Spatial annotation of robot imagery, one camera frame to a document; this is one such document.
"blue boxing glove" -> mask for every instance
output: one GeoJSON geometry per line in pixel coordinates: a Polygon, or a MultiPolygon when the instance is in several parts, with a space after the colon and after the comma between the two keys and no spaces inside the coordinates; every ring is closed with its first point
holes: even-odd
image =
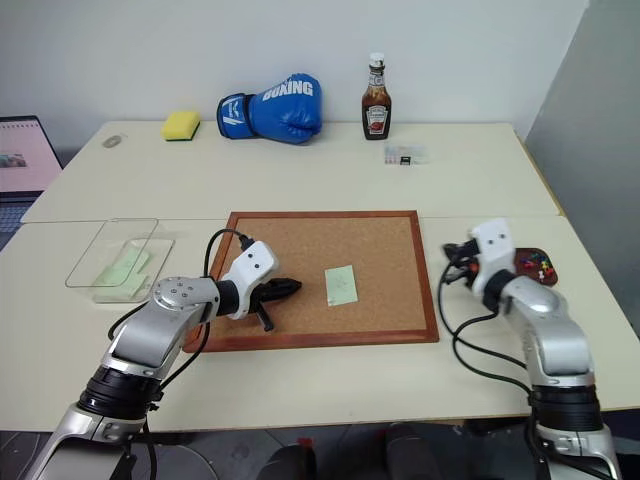
{"type": "Polygon", "coordinates": [[[294,73],[257,95],[223,98],[217,119],[223,137],[303,143],[322,129],[322,89],[311,75],[294,73]]]}

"cork board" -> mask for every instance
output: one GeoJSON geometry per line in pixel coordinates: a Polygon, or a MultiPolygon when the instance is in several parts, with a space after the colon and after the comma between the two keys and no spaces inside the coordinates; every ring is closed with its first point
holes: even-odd
{"type": "MultiPolygon", "coordinates": [[[[272,332],[255,315],[215,318],[205,351],[438,341],[415,211],[234,212],[227,227],[266,242],[280,261],[276,276],[302,288],[264,304],[272,332]],[[358,301],[329,307],[324,272],[345,265],[353,266],[358,301]]],[[[239,242],[225,234],[213,277],[240,254],[239,242]]],[[[195,351],[203,332],[189,333],[186,352],[195,351]]]]}

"transparent container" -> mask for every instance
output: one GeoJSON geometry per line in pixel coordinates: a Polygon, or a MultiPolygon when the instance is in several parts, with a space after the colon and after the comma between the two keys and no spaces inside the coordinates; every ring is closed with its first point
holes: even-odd
{"type": "Polygon", "coordinates": [[[96,303],[141,302],[172,247],[155,218],[113,218],[102,224],[65,285],[96,303]]]}

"robotic arm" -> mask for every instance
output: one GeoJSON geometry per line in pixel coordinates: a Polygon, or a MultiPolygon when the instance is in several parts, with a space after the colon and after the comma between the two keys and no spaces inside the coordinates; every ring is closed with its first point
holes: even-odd
{"type": "Polygon", "coordinates": [[[466,278],[487,308],[502,309],[522,340],[532,386],[530,443],[548,465],[547,478],[598,478],[596,470],[606,472],[599,478],[621,479],[611,434],[600,416],[587,339],[569,317],[566,300],[515,275],[515,248],[504,219],[476,227],[471,237],[462,245],[445,245],[458,268],[449,279],[466,278]]]}
{"type": "Polygon", "coordinates": [[[162,381],[187,332],[208,322],[211,314],[232,319],[255,310],[265,314],[256,294],[264,292],[277,268],[274,253],[258,241],[233,261],[221,281],[160,280],[149,301],[120,327],[79,401],[68,408],[26,478],[126,478],[133,465],[127,463],[124,446],[162,398],[162,381]]]}

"gray wall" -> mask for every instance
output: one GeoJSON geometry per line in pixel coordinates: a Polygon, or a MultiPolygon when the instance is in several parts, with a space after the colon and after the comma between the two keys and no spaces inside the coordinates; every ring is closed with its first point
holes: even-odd
{"type": "Polygon", "coordinates": [[[592,1],[526,144],[640,333],[638,0],[592,1]]]}

